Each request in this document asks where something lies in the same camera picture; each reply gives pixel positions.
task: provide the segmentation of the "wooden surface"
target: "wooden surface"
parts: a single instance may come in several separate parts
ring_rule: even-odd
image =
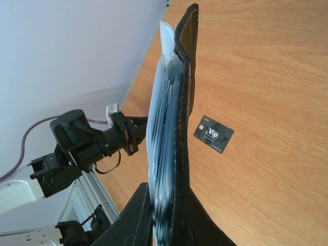
[[[191,3],[172,1],[165,21]],[[198,3],[192,189],[238,245],[328,245],[328,1]],[[148,114],[159,56],[157,35],[125,115]],[[193,137],[203,115],[235,130],[223,154]],[[100,178],[121,210],[147,171],[144,142]]]

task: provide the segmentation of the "vip card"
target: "vip card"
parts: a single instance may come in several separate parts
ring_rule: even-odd
[[[220,124],[219,122],[203,116],[194,136],[206,145],[219,153],[222,153],[226,148],[234,130]]]

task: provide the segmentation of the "purple cable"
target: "purple cable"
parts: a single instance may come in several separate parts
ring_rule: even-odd
[[[25,142],[26,142],[26,138],[29,135],[29,133],[35,127],[37,127],[38,125],[40,125],[41,123],[46,122],[46,121],[49,121],[49,120],[52,120],[52,119],[57,119],[58,117],[60,117],[60,115],[52,116],[52,117],[48,117],[48,118],[42,119],[42,120],[38,121],[37,123],[31,125],[29,129],[27,129],[27,131],[24,133],[23,138],[22,138],[22,143],[20,145],[20,150],[21,151],[20,151],[20,156],[19,156],[19,159],[18,159],[17,164],[8,173],[6,173],[5,175],[3,175],[3,176],[0,177],[0,182],[4,181],[6,178],[9,178],[20,167],[20,165],[22,164],[23,159],[24,159],[24,155],[25,155]],[[94,119],[87,119],[87,120],[88,120],[88,122],[91,122],[91,123],[107,124],[107,121],[94,120]]]

